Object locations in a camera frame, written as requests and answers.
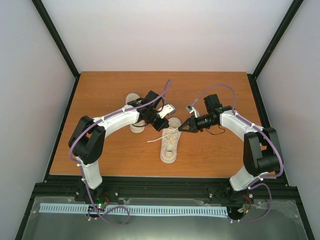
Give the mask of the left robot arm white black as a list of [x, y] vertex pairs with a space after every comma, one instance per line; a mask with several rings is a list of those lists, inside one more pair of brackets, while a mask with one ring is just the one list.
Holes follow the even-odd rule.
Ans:
[[146, 97], [136, 97], [119, 110], [107, 115], [90, 118], [81, 117], [68, 142], [69, 157], [77, 162], [82, 174], [82, 181], [88, 186], [86, 195], [92, 201], [103, 198], [104, 188], [100, 186], [102, 176], [99, 158], [102, 155], [105, 138], [129, 125], [144, 121], [156, 131], [169, 127], [167, 115], [175, 112], [175, 107], [166, 104], [163, 95], [150, 91]]

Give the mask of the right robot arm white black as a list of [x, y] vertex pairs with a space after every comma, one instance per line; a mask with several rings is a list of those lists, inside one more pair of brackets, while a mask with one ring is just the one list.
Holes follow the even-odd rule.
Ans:
[[191, 114], [180, 132], [197, 133], [218, 125], [230, 130], [243, 141], [243, 167], [230, 179], [236, 192], [251, 188], [256, 181], [279, 177], [284, 171], [277, 131], [264, 128], [242, 117], [232, 106], [223, 106], [216, 94], [204, 99], [207, 114], [200, 115], [194, 105], [186, 107]]

